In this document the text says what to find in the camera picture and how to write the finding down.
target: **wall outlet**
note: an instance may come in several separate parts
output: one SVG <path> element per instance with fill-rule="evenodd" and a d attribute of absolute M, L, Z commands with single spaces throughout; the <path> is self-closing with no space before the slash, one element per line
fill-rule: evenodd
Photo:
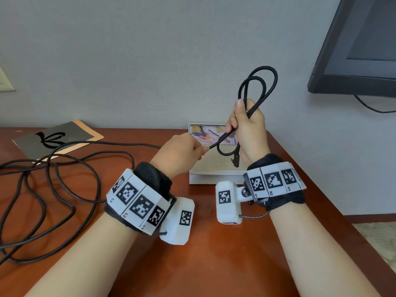
<path fill-rule="evenodd" d="M 14 91 L 14 87 L 11 82 L 8 80 L 6 74 L 0 66 L 0 92 L 9 92 Z"/>

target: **black ribbon logo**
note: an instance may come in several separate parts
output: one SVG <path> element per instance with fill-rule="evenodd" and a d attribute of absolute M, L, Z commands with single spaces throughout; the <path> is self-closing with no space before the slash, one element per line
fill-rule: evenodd
<path fill-rule="evenodd" d="M 35 133 L 36 135 L 38 135 L 41 138 L 41 142 L 45 147 L 49 148 L 49 149 L 55 149 L 60 145 L 65 144 L 64 142 L 61 142 L 59 139 L 61 139 L 62 137 L 64 137 L 66 134 L 64 132 L 56 132 L 53 134 L 48 135 L 47 137 L 44 137 L 44 133 L 42 133 L 41 131 Z"/>

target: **wooden table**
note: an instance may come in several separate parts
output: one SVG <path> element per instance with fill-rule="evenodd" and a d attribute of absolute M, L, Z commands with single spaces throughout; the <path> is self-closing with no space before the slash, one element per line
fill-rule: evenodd
<path fill-rule="evenodd" d="M 33 133 L 34 128 L 0 128 L 0 163 L 25 158 L 12 139 Z M 96 129 L 109 142 L 149 143 L 161 146 L 174 134 L 185 130 L 159 129 Z M 377 252 L 335 208 L 319 188 L 308 178 L 278 142 L 268 134 L 272 152 L 290 161 L 308 189 L 307 204 L 324 227 L 356 262 L 383 297 L 396 295 L 396 274 Z M 148 147 L 120 147 L 88 145 L 70 153 L 82 157 L 99 150 L 126 150 L 136 162 L 150 161 L 156 149 Z M 105 155 L 89 160 L 102 181 L 101 197 L 115 183 L 130 159 Z M 81 165 L 61 168 L 66 184 L 85 198 L 94 198 L 96 182 L 90 171 Z M 17 175 L 0 177 L 0 213 L 12 198 Z M 47 218 L 39 232 L 49 228 L 69 213 L 60 205 L 47 187 L 43 171 L 33 173 L 31 183 L 41 194 L 48 209 Z M 62 196 L 67 194 L 59 189 Z M 171 192 L 194 200 L 195 213 L 190 240 L 185 246 L 168 245 L 157 237 L 141 235 L 132 246 L 120 270 L 110 296 L 298 296 L 279 239 L 270 217 L 244 220 L 240 225 L 223 225 L 216 219 L 215 186 L 189 185 L 187 174 L 173 179 Z M 91 208 L 67 197 L 77 206 L 76 215 L 65 225 L 22 247 L 17 256 L 33 257 L 48 252 L 67 239 L 82 223 Z M 99 206 L 95 220 L 103 211 Z M 259 206 L 242 205 L 247 215 L 259 215 Z M 28 233 L 39 218 L 40 208 L 24 190 L 5 224 L 4 241 L 15 242 Z M 40 277 L 65 253 L 30 265 L 9 262 L 0 266 L 0 296 L 23 296 Z"/>

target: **gray wall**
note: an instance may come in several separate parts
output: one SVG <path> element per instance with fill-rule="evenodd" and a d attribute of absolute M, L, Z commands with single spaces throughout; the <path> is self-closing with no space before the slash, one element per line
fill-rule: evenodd
<path fill-rule="evenodd" d="M 17 92 L 0 94 L 0 125 L 225 121 L 241 81 L 271 65 L 279 83 L 261 106 L 269 131 L 344 214 L 396 212 L 396 116 L 306 89 L 338 3 L 2 0 L 0 64 Z M 250 87 L 257 99 L 259 85 Z"/>

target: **black wrist strap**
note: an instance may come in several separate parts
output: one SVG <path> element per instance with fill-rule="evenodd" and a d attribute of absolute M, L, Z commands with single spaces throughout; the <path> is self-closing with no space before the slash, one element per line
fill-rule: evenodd
<path fill-rule="evenodd" d="M 259 168 L 259 167 L 265 167 L 267 165 L 278 164 L 283 161 L 284 160 L 282 158 L 280 158 L 279 156 L 277 156 L 276 154 L 269 153 L 269 154 L 265 155 L 262 159 L 259 159 L 256 162 L 252 163 L 247 169 L 252 170 L 252 169 Z M 300 190 L 300 191 L 296 191 L 296 192 L 292 192 L 292 193 L 287 193 L 284 195 L 270 197 L 267 202 L 260 203 L 259 205 L 265 206 L 265 209 L 267 211 L 271 211 L 271 210 L 274 210 L 274 209 L 276 209 L 286 203 L 289 203 L 289 202 L 304 204 L 305 197 L 304 197 L 303 191 Z"/>
<path fill-rule="evenodd" d="M 154 189 L 158 194 L 164 197 L 167 201 L 170 201 L 172 199 L 169 193 L 172 186 L 172 181 L 160 170 L 156 169 L 156 167 L 143 161 L 136 166 L 136 169 L 133 171 L 133 173 L 137 177 L 139 177 L 145 184 L 147 184 L 149 187 Z M 140 229 L 137 229 L 131 223 L 124 220 L 108 204 L 105 205 L 105 212 L 111 217 L 120 221 L 122 224 L 128 226 L 129 228 L 132 228 L 133 230 L 138 232 L 142 232 Z"/>

